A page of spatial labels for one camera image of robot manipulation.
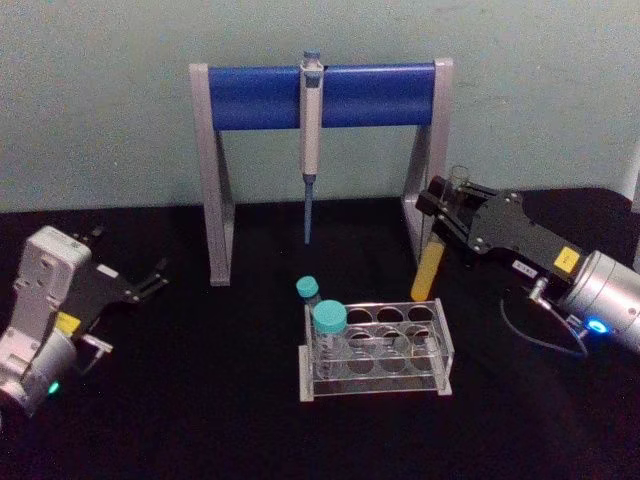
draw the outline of white wall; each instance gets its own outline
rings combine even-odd
[[[631,195],[637,0],[5,0],[0,209],[200,199],[187,65],[455,59],[449,164]],[[411,128],[324,133],[319,197],[399,193]],[[240,201],[300,199],[297,132],[226,134]]]

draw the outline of green led light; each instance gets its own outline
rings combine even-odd
[[[53,395],[54,393],[56,393],[58,390],[60,389],[60,384],[55,381],[51,384],[51,386],[49,387],[49,395]]]

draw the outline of silver frame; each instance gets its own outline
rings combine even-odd
[[[435,60],[435,85],[430,126],[416,129],[411,159],[401,196],[411,248],[416,262],[431,231],[433,220],[415,208],[418,194],[436,176],[445,176],[451,111],[453,109],[453,60]],[[200,155],[202,200],[209,248],[211,285],[231,284],[234,204],[222,136],[213,128],[213,101],[209,89],[209,65],[190,64],[191,98],[195,135]]]

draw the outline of black tablecloth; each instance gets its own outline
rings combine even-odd
[[[499,316],[516,276],[464,267],[447,250],[434,293],[456,350],[453,396],[298,399],[303,339],[296,279],[324,298],[408,300],[415,274],[397,199],[316,202],[312,245],[300,204],[237,207],[232,286],[208,285],[200,207],[0,215],[0,323],[22,245],[39,227],[104,224],[95,256],[138,280],[162,256],[172,282],[94,331],[113,353],[62,382],[1,447],[1,478],[623,478],[640,465],[640,357],[604,337],[576,360],[514,336]],[[598,189],[528,192],[525,210],[585,250],[630,265],[629,202]],[[514,323],[556,324],[507,300]]]

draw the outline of blue bar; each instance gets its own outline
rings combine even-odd
[[[325,69],[322,126],[431,123],[435,66],[335,65]],[[217,130],[299,128],[298,67],[210,68]]]

